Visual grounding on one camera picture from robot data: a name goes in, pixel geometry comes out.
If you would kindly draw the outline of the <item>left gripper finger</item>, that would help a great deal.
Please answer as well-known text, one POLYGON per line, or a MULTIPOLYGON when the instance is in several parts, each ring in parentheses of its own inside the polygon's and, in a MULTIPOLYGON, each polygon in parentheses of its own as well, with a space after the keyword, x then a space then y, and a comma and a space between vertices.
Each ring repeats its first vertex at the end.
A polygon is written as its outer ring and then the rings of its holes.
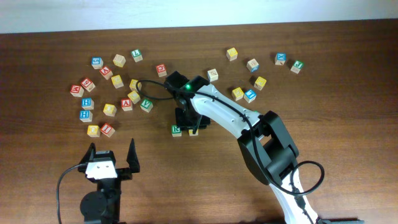
POLYGON ((92 142, 87 150, 87 152, 85 153, 85 155, 83 156, 83 158, 80 161, 80 164, 87 164, 89 163, 89 161, 92 161, 94 158, 94 155, 96 153, 96 146, 95 144, 92 142))
POLYGON ((140 164, 136 154, 136 147, 134 139, 131 139, 129 150, 126 158, 126 162, 129 164, 130 171, 132 173, 139 173, 140 172, 140 164))

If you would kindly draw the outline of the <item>yellow S block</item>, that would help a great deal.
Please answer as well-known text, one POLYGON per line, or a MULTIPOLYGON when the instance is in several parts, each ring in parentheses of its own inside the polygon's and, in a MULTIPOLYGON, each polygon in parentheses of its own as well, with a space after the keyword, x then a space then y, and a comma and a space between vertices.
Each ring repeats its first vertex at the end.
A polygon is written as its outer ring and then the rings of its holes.
POLYGON ((142 88, 142 83, 136 79, 132 79, 129 84, 129 87, 130 87, 131 91, 139 92, 142 88))
POLYGON ((198 135, 198 130, 196 130, 195 132, 192 129, 188 130, 188 133, 190 136, 197 136, 198 135))

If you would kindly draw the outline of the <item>green R block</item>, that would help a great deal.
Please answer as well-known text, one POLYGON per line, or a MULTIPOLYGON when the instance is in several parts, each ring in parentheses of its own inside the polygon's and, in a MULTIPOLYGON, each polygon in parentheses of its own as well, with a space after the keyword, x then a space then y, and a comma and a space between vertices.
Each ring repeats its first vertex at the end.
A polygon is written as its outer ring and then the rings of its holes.
POLYGON ((172 125, 172 136, 173 137, 181 137, 182 131, 177 125, 172 125))

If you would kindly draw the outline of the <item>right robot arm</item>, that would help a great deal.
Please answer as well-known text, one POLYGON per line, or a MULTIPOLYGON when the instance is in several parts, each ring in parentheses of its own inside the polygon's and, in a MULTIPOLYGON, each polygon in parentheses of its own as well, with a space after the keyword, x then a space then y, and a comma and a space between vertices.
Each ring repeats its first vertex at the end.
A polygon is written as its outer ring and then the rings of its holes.
POLYGON ((298 148, 276 113, 260 114, 246 109, 201 76, 189 80, 173 72, 164 85, 178 104, 179 127, 197 131, 207 126, 203 119, 211 119, 237 139, 247 168, 258 181, 271 187, 286 223, 326 223, 307 199, 325 176, 322 174, 312 188, 302 188, 298 148))

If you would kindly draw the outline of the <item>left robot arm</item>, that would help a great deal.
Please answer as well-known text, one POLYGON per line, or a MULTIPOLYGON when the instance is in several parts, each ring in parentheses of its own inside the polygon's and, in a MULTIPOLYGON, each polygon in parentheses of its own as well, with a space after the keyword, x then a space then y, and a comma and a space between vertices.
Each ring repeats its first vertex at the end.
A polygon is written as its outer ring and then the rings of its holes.
POLYGON ((130 142, 125 168, 116 167, 113 151, 97 151, 91 143, 79 163, 78 171, 96 184, 96 190, 87 193, 80 203, 80 212, 85 223, 120 223, 121 182, 132 180, 132 175, 140 172, 134 140, 130 142))

